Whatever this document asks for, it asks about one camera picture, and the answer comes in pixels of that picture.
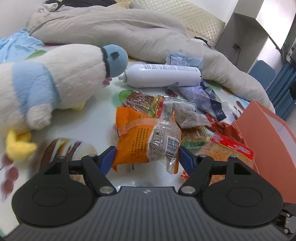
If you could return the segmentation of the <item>red orange snack packet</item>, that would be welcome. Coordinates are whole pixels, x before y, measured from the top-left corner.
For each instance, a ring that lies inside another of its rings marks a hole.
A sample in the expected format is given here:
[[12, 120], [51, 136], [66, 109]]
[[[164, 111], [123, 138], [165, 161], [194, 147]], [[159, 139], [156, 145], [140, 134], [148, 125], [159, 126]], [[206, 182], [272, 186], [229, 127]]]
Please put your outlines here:
[[254, 152], [251, 149], [220, 133], [209, 136], [203, 129], [184, 129], [181, 145], [196, 156], [203, 154], [226, 162], [234, 155], [250, 168], [254, 166]]

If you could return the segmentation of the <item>blue chair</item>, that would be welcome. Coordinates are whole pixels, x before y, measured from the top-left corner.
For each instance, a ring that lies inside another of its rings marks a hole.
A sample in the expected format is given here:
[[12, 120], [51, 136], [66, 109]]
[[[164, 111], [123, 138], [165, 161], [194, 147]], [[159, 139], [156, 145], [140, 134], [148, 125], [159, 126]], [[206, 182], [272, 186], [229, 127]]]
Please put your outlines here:
[[264, 61], [258, 60], [250, 70], [249, 75], [255, 78], [264, 90], [267, 90], [276, 77], [276, 71]]

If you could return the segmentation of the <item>pink cardboard box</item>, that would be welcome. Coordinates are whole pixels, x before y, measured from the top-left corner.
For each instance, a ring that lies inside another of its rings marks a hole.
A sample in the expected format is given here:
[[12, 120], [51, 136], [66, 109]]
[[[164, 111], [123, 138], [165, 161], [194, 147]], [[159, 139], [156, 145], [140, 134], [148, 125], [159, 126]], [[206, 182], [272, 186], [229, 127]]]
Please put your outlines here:
[[295, 203], [295, 135], [287, 123], [253, 100], [232, 125], [254, 151], [254, 169]]

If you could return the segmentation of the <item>dark red foil snack packet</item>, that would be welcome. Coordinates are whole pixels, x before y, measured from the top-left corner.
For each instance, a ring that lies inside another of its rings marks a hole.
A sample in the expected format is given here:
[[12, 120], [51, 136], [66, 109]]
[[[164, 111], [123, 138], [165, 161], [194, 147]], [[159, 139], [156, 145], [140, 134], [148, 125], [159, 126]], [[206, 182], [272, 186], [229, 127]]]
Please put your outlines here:
[[232, 125], [216, 121], [208, 113], [206, 113], [205, 116], [211, 124], [209, 128], [212, 132], [223, 134], [236, 142], [245, 144], [245, 140], [241, 132], [234, 128]]

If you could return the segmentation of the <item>small red yellow snack packet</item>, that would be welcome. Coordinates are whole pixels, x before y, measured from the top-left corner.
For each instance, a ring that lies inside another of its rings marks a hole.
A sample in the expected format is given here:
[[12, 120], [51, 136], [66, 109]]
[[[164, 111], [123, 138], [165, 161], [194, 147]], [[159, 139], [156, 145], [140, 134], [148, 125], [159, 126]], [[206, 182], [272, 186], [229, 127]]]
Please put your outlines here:
[[147, 114], [151, 118], [160, 118], [163, 111], [163, 104], [166, 98], [162, 95], [147, 95], [133, 90], [125, 99], [123, 104], [136, 111]]

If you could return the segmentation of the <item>grey shelf cabinet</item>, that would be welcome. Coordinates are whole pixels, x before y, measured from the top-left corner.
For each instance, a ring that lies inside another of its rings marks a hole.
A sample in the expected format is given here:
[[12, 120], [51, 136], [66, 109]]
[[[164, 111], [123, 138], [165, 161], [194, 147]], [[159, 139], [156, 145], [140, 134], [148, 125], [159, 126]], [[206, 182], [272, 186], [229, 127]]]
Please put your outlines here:
[[267, 43], [280, 50], [295, 18], [295, 1], [238, 1], [216, 49], [249, 72]]

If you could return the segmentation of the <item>grey blanket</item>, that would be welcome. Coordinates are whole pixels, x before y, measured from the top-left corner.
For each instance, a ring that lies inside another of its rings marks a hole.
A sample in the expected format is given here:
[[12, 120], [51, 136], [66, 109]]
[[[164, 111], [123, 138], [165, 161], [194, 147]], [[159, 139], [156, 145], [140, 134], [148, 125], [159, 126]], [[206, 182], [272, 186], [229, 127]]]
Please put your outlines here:
[[116, 44], [137, 60], [164, 64], [170, 54], [201, 58], [202, 77], [248, 101], [274, 110], [262, 85], [240, 71], [222, 53], [192, 40], [185, 26], [172, 16], [145, 9], [112, 6], [74, 8], [35, 13], [28, 23], [31, 36], [46, 44]]

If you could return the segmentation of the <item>light blue cloth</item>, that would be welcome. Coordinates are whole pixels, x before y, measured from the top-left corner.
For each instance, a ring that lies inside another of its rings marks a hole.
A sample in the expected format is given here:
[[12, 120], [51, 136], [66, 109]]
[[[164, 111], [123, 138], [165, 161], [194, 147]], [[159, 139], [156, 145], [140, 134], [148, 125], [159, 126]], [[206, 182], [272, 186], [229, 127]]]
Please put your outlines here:
[[1, 39], [0, 62], [2, 64], [25, 60], [43, 45], [41, 40], [29, 35], [27, 28], [22, 28]]

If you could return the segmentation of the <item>white blue plush duck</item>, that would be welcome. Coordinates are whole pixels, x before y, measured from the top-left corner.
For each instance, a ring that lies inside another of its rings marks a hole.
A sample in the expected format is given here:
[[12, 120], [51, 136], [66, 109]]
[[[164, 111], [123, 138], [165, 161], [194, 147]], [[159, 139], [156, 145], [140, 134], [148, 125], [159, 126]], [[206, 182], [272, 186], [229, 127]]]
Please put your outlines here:
[[24, 161], [36, 151], [31, 131], [50, 125], [55, 109], [81, 110], [108, 78], [121, 75], [128, 54], [118, 45], [61, 45], [41, 56], [1, 65], [1, 134], [5, 153]]

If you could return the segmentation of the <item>clear green snack packet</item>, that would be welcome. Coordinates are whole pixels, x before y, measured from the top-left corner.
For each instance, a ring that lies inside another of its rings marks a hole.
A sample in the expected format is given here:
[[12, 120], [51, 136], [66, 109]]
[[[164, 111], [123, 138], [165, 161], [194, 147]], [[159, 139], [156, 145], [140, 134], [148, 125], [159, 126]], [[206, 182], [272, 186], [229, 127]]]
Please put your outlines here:
[[175, 114], [175, 121], [182, 132], [181, 145], [188, 149], [203, 147], [210, 140], [206, 127], [210, 127], [207, 117], [197, 111], [189, 102], [166, 99], [163, 104], [162, 117]]

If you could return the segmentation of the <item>blue patterned plastic bag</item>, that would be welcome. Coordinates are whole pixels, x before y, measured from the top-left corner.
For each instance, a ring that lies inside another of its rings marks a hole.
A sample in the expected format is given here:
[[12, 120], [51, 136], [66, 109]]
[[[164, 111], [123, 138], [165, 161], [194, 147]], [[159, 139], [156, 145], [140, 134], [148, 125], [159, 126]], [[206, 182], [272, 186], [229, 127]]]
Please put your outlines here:
[[[179, 53], [172, 53], [166, 57], [166, 63], [177, 66], [196, 67], [202, 71], [204, 60], [201, 57], [186, 57]], [[184, 98], [194, 102], [197, 108], [210, 114], [214, 120], [223, 121], [228, 118], [230, 113], [229, 106], [220, 101], [206, 81], [201, 80], [197, 86], [176, 87], [176, 89]]]

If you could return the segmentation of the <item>white spray bottle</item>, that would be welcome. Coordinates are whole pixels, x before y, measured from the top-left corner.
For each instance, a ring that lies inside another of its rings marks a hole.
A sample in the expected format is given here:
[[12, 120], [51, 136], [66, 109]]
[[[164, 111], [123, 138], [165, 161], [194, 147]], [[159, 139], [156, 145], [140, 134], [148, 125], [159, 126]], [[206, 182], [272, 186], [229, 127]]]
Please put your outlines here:
[[130, 66], [118, 78], [133, 88], [193, 87], [202, 75], [197, 67], [146, 63]]

